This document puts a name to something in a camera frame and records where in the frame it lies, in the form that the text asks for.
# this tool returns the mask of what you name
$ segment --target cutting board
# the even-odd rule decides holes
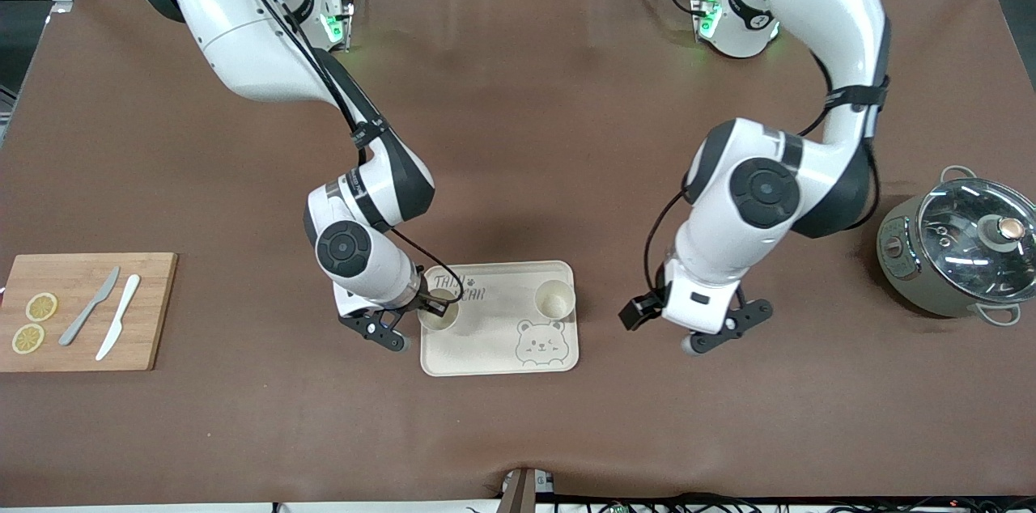
[[[93,310],[70,345],[59,345],[61,334],[93,298],[115,266],[120,267],[119,278],[111,294]],[[0,372],[151,369],[175,269],[176,255],[168,252],[16,257],[0,304]],[[105,359],[95,361],[130,275],[140,275],[141,280],[122,316],[122,335]],[[25,306],[40,292],[57,296],[58,309],[51,318],[38,323],[46,331],[44,344],[31,353],[20,355],[11,347],[11,339],[19,327],[31,322],[25,316]]]

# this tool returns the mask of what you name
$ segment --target white cup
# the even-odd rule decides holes
[[[547,281],[536,289],[536,310],[547,319],[563,319],[575,308],[576,291],[565,282]]]
[[[444,288],[436,288],[429,292],[429,294],[443,301],[452,301],[457,297],[456,294]],[[460,309],[457,307],[459,303],[454,303],[447,307],[447,312],[441,317],[431,311],[419,309],[418,320],[421,321],[421,324],[428,331],[445,331],[452,327],[452,325],[454,325],[457,321],[457,315],[460,313]]]

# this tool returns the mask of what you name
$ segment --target gray knife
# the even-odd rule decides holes
[[[93,300],[86,305],[86,309],[83,309],[82,313],[79,314],[79,317],[76,317],[76,320],[68,325],[68,329],[66,329],[64,333],[61,334],[61,339],[58,339],[58,343],[62,345],[70,345],[71,342],[76,340],[76,336],[79,335],[79,330],[83,329],[83,323],[86,322],[86,318],[93,312],[94,307],[103,303],[106,298],[108,298],[108,295],[112,293],[112,289],[115,288],[115,281],[117,281],[118,278],[119,267],[115,266],[112,268],[112,274],[108,275],[108,279],[105,281],[105,284],[100,285],[100,290],[97,291],[97,294],[94,294]]]

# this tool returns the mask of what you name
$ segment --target cooking pot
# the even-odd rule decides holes
[[[963,177],[948,179],[951,172]],[[1018,322],[1036,296],[1036,207],[1013,189],[947,167],[927,195],[897,205],[877,232],[885,277],[911,303],[946,317]],[[999,321],[991,311],[1007,311]]]

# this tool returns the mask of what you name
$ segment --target brown table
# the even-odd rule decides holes
[[[997,0],[885,0],[882,209],[787,237],[745,282],[776,316],[699,359],[615,313],[711,126],[813,118],[803,46],[722,58],[668,0],[358,2],[348,67],[437,182],[405,231],[455,263],[568,261],[579,364],[437,379],[339,325],[301,210],[354,163],[340,116],[228,92],[144,0],[76,0],[0,152],[0,267],[180,262],[154,371],[0,375],[2,505],[474,497],[519,465],[598,494],[1036,492],[1034,317],[925,317],[872,254],[882,215],[947,164],[1036,195],[1036,103]]]

